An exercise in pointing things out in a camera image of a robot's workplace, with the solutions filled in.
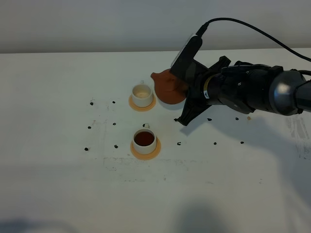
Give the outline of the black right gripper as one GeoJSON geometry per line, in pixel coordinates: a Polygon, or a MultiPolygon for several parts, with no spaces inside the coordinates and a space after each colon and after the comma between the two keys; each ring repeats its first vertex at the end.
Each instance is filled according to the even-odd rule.
{"type": "Polygon", "coordinates": [[[188,84],[187,98],[181,116],[177,119],[183,126],[188,124],[217,103],[218,92],[222,75],[222,68],[228,67],[231,61],[226,56],[221,56],[211,67],[192,61],[186,71],[186,83],[188,84]]]}

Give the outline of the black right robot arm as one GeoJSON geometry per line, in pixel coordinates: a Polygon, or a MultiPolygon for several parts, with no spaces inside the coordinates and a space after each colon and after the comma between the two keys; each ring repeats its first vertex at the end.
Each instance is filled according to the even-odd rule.
{"type": "Polygon", "coordinates": [[[284,70],[222,56],[207,68],[194,59],[178,59],[171,73],[188,85],[182,115],[187,126],[213,105],[225,105],[242,114],[262,110],[284,116],[311,110],[311,83],[307,70],[284,70]]]}

